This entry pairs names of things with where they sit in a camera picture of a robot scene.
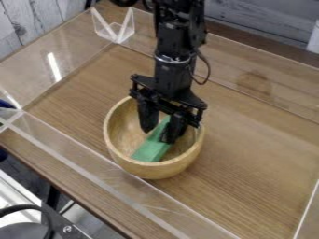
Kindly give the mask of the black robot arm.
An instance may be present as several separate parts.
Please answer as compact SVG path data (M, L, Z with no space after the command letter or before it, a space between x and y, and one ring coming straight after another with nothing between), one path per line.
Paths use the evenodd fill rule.
M110 0L120 7L138 2L152 9L158 45L155 75L132 75L130 96L138 101L140 127L150 132L159 124L160 113L170 116L159 140L172 144L190 126L198 127L207 104L194 94L196 61L205 56L205 0Z

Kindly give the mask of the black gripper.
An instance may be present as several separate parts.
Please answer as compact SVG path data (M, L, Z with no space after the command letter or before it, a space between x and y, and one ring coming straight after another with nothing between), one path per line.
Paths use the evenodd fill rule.
M170 62L156 56L155 75L131 76L130 96L138 101L140 128L148 133L159 124L160 112L172 115L159 140L174 144L188 125L198 127L207 103L194 94L196 55L186 61Z

